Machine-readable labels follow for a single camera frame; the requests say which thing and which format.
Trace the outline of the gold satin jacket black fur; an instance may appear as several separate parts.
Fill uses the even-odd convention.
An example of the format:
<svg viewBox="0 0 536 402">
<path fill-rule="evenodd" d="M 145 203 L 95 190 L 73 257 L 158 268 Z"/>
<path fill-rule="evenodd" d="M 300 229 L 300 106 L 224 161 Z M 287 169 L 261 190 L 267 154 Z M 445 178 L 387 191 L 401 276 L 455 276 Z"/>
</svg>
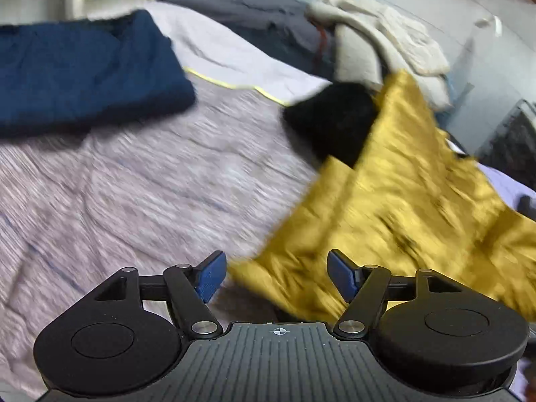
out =
<svg viewBox="0 0 536 402">
<path fill-rule="evenodd" d="M 260 255 L 232 279 L 306 321 L 345 310 L 327 254 L 395 275 L 431 269 L 535 319 L 535 224 L 511 209 L 477 162 L 457 156 L 415 80 L 392 75 L 355 166 L 329 158 Z"/>
</svg>

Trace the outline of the black metal chair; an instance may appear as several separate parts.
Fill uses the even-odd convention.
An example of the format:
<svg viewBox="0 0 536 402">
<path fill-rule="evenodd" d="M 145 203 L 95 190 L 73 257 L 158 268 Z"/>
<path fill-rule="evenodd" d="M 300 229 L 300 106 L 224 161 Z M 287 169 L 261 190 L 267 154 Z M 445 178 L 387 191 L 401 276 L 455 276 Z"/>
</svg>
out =
<svg viewBox="0 0 536 402">
<path fill-rule="evenodd" d="M 535 189 L 535 103 L 521 99 L 476 151 L 478 161 Z"/>
</svg>

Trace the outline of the lavender white bed sheet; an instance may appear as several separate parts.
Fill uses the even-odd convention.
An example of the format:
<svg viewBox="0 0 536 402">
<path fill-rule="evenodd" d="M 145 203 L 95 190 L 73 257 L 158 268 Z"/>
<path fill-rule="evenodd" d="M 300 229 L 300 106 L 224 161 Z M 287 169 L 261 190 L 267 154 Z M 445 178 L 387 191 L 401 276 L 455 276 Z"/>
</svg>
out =
<svg viewBox="0 0 536 402">
<path fill-rule="evenodd" d="M 186 203 L 244 213 L 286 212 L 314 178 L 308 151 L 292 144 L 280 103 L 311 96 L 323 79 L 270 58 L 193 10 L 164 3 L 143 8 L 172 42 L 197 93 L 194 108 L 165 124 L 164 139 L 131 131 L 106 154 L 136 184 L 166 188 Z"/>
</svg>

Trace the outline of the cream beige folded blankets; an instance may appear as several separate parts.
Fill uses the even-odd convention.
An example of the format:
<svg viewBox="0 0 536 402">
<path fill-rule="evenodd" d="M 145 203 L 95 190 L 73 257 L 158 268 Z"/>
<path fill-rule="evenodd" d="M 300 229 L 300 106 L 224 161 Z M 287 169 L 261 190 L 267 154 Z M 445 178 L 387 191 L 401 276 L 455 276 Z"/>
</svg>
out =
<svg viewBox="0 0 536 402">
<path fill-rule="evenodd" d="M 315 0 L 307 15 L 334 30 L 335 81 L 378 92 L 387 75 L 406 71 L 433 111 L 451 107 L 451 67 L 424 24 L 377 0 Z"/>
</svg>

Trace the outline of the navy blue folded garment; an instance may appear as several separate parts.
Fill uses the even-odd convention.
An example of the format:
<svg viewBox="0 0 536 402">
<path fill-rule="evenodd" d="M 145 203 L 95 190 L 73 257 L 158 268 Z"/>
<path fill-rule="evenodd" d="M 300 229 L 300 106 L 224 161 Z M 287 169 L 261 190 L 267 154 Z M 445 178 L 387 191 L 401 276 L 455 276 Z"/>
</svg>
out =
<svg viewBox="0 0 536 402">
<path fill-rule="evenodd" d="M 66 133 L 181 113 L 193 84 L 146 10 L 1 28 L 1 136 Z"/>
</svg>

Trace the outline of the dark grey blue duvet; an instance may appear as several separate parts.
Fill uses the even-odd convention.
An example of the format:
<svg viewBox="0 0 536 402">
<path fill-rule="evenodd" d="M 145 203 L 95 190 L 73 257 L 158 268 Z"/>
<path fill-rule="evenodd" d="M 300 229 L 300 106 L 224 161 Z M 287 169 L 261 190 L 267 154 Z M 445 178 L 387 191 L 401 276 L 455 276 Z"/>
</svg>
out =
<svg viewBox="0 0 536 402">
<path fill-rule="evenodd" d="M 332 81 L 334 33 L 306 15 L 299 0 L 160 0 L 223 24 L 270 57 Z"/>
</svg>

